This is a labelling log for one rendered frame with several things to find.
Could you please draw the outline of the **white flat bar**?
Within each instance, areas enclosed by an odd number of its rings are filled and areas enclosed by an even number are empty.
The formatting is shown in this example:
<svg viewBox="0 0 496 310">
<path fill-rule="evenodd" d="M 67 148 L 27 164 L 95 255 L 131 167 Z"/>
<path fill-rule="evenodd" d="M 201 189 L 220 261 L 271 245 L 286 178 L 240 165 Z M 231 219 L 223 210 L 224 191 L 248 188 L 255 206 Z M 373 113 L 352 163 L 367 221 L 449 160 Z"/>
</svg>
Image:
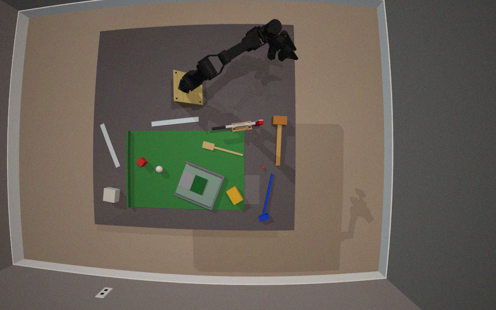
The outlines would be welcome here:
<svg viewBox="0 0 496 310">
<path fill-rule="evenodd" d="M 198 122 L 199 117 L 190 117 L 190 118 L 177 118 L 172 120 L 163 120 L 163 121 L 154 121 L 151 122 L 152 126 L 163 126 L 163 125 L 176 125 L 185 122 Z"/>
<path fill-rule="evenodd" d="M 111 155 L 112 155 L 112 158 L 113 158 L 114 164 L 115 164 L 115 166 L 116 166 L 116 167 L 119 167 L 119 166 L 120 166 L 120 164 L 119 164 L 118 158 L 117 158 L 117 156 L 116 156 L 116 153 L 115 153 L 115 151 L 114 151 L 114 149 L 113 149 L 112 142 L 111 142 L 111 140 L 109 139 L 109 135 L 108 135 L 108 132 L 107 132 L 107 130 L 106 130 L 105 124 L 102 124 L 102 125 L 100 125 L 100 126 L 101 126 L 102 132 L 103 132 L 103 134 L 104 134 L 105 141 L 107 142 L 107 145 L 108 145 L 109 151 L 110 151 L 110 153 L 111 153 Z"/>
</svg>

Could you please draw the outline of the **white cube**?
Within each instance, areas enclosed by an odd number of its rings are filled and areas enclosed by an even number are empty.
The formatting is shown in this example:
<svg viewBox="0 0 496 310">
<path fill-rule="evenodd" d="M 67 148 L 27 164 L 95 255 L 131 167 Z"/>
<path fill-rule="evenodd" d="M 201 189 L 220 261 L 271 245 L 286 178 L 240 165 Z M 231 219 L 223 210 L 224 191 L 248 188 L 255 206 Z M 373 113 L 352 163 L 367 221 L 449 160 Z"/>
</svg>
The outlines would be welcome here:
<svg viewBox="0 0 496 310">
<path fill-rule="evenodd" d="M 104 188 L 104 197 L 103 201 L 106 202 L 118 202 L 119 201 L 120 189 L 116 188 Z"/>
</svg>

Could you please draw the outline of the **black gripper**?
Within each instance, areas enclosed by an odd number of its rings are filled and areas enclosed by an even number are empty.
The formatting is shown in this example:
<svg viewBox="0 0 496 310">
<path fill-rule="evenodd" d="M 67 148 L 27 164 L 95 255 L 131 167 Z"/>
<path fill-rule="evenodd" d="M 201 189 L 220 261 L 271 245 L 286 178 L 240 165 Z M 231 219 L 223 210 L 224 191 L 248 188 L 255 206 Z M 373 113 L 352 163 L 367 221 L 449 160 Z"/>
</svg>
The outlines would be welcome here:
<svg viewBox="0 0 496 310">
<path fill-rule="evenodd" d="M 297 50 L 297 48 L 295 47 L 295 44 L 292 42 L 291 37 L 286 30 L 282 30 L 280 34 L 272 37 L 270 39 L 270 42 L 268 43 L 270 47 L 273 46 L 277 48 L 277 51 L 280 50 L 278 52 L 279 61 L 283 62 L 283 60 L 286 58 L 295 60 L 298 59 L 297 55 L 294 52 Z"/>
</svg>

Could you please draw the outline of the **green rectangular mat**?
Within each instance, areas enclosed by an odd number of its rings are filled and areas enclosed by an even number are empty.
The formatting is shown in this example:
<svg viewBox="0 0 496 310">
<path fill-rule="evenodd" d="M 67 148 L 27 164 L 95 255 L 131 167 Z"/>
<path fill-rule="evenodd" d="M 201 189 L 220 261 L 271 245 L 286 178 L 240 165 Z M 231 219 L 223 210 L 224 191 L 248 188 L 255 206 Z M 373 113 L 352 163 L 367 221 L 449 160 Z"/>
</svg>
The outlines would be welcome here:
<svg viewBox="0 0 496 310">
<path fill-rule="evenodd" d="M 202 148 L 204 141 L 243 156 Z M 140 158 L 148 161 L 144 167 L 136 164 Z M 186 161 L 226 176 L 212 210 L 244 210 L 245 131 L 131 131 L 131 206 L 207 210 L 174 195 Z M 235 205 L 226 193 L 233 186 L 243 197 Z"/>
</svg>

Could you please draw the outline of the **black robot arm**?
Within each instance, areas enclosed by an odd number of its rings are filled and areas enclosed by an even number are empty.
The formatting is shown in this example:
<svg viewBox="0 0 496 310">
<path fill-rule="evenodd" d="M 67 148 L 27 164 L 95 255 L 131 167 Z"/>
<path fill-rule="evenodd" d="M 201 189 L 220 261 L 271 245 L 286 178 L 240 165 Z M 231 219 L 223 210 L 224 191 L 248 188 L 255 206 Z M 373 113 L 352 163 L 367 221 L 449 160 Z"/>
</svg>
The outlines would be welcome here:
<svg viewBox="0 0 496 310">
<path fill-rule="evenodd" d="M 223 50 L 219 54 L 208 55 L 201 59 L 196 66 L 196 70 L 190 70 L 189 72 L 185 73 L 182 79 L 180 79 L 178 90 L 181 90 L 185 93 L 189 93 L 190 90 L 195 90 L 195 88 L 203 84 L 204 81 L 215 78 L 220 73 L 222 73 L 224 66 L 231 62 L 231 59 L 236 58 L 236 56 L 242 54 L 244 51 L 250 52 L 251 50 L 256 50 L 259 47 L 263 47 L 264 44 L 270 42 L 270 39 L 272 37 L 281 33 L 281 29 L 282 24 L 277 19 L 272 19 L 269 23 L 263 25 L 262 27 L 254 26 L 245 34 L 246 37 L 244 37 L 239 44 L 236 44 L 234 47 L 229 48 L 226 51 Z M 260 38 L 262 42 L 264 42 L 264 44 L 262 44 Z M 270 60 L 276 58 L 276 49 L 277 48 L 273 46 L 269 47 L 267 57 Z M 214 65 L 212 65 L 212 63 L 209 61 L 210 56 L 218 56 L 219 60 L 222 62 L 223 65 L 219 73 L 216 72 Z"/>
</svg>

